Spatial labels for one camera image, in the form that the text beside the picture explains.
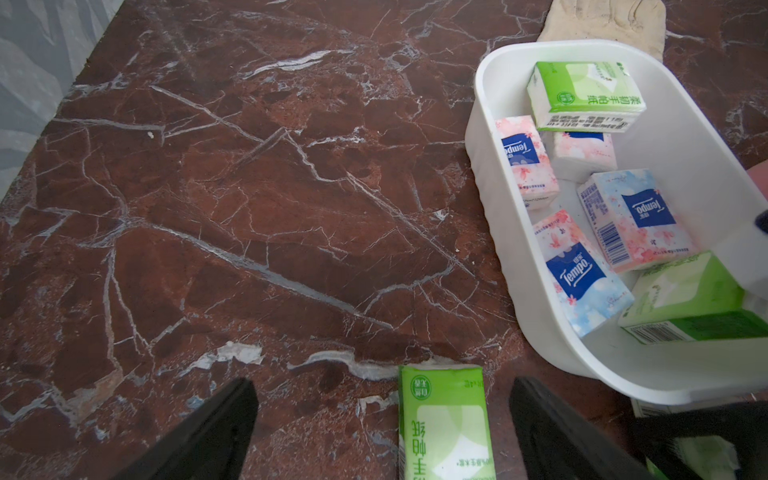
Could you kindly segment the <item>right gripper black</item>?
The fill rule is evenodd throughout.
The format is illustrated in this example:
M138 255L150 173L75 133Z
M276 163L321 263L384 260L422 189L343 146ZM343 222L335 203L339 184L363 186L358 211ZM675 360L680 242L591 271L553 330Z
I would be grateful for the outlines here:
M765 479L767 403L632 402L631 437L646 467L532 377L509 408L530 479Z

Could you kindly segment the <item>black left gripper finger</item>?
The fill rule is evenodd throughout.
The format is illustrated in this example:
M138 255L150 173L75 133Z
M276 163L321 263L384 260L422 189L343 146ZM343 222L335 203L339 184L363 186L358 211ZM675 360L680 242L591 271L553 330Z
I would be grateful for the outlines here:
M253 382L237 378L114 477L238 479L258 407Z

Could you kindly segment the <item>green tissue pack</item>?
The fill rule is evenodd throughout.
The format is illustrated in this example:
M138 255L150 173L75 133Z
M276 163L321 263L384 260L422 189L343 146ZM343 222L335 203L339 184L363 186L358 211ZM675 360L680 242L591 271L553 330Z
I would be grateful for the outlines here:
M731 401L727 398L668 406L632 398L631 405L639 419L724 406ZM702 479L739 479L742 473L736 447L720 436L678 438L668 441L667 446Z
M621 62L538 62L527 92L541 131L623 133L647 109Z
M632 294L617 325L644 345L767 336L767 301L709 251L644 271Z
M399 368L398 477L494 479L483 369Z

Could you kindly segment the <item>pink Tempo tissue pack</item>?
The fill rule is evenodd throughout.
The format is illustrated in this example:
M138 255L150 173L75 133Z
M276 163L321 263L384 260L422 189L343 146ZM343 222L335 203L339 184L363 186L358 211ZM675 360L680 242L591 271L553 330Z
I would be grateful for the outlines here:
M495 127L526 209L550 205L560 188L533 118L507 117L496 120Z

